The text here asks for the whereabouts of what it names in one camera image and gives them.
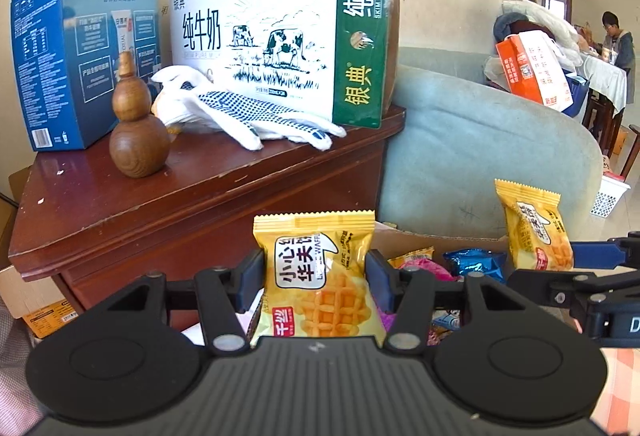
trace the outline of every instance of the wooden gourd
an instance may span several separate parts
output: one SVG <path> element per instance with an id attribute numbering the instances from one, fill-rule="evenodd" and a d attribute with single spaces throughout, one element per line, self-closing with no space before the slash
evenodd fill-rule
<path id="1" fill-rule="evenodd" d="M 120 122 L 111 133 L 109 153 L 124 174 L 142 178 L 164 166 L 171 140 L 162 121 L 149 113 L 151 94 L 135 75 L 131 52 L 121 52 L 118 73 L 111 105 Z"/>

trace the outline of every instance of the person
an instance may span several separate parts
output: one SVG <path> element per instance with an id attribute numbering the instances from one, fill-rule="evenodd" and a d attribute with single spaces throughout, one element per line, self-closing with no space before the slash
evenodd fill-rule
<path id="1" fill-rule="evenodd" d="M 626 73 L 626 103 L 634 101 L 636 86 L 636 53 L 634 39 L 631 32 L 620 28 L 618 17 L 613 12 L 602 15 L 602 26 L 607 31 L 607 37 L 602 43 L 602 49 L 608 48 L 615 57 L 615 66 Z"/>

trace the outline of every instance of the light blue sofa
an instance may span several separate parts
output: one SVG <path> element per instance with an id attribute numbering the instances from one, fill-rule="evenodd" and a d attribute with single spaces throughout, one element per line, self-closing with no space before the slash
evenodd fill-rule
<path id="1" fill-rule="evenodd" d="M 406 127 L 388 144 L 379 219 L 419 234 L 498 238 L 501 178 L 560 193 L 571 237 L 600 188 L 598 145 L 562 113 L 478 84 L 487 57 L 401 48 L 393 101 L 406 108 Z"/>

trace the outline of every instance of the black cable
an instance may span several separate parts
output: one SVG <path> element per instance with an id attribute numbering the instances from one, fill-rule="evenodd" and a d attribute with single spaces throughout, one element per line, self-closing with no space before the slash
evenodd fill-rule
<path id="1" fill-rule="evenodd" d="M 3 201 L 6 201 L 9 205 L 13 205 L 15 208 L 19 209 L 20 205 L 18 204 L 17 201 L 12 200 L 11 198 L 9 198 L 7 195 L 2 194 L 0 192 L 0 199 L 2 199 Z"/>

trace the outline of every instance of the wooden cabinet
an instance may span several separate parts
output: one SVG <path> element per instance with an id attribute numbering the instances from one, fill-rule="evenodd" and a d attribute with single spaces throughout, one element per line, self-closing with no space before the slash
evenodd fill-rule
<path id="1" fill-rule="evenodd" d="M 38 153 L 9 258 L 27 281 L 53 275 L 81 309 L 150 270 L 175 280 L 232 267 L 255 247 L 256 214 L 375 208 L 386 139 L 403 126 L 392 106 L 380 129 L 351 128 L 326 152 L 286 140 L 251 152 L 224 133 L 184 133 L 166 167 L 142 179 L 115 168 L 108 138 Z"/>

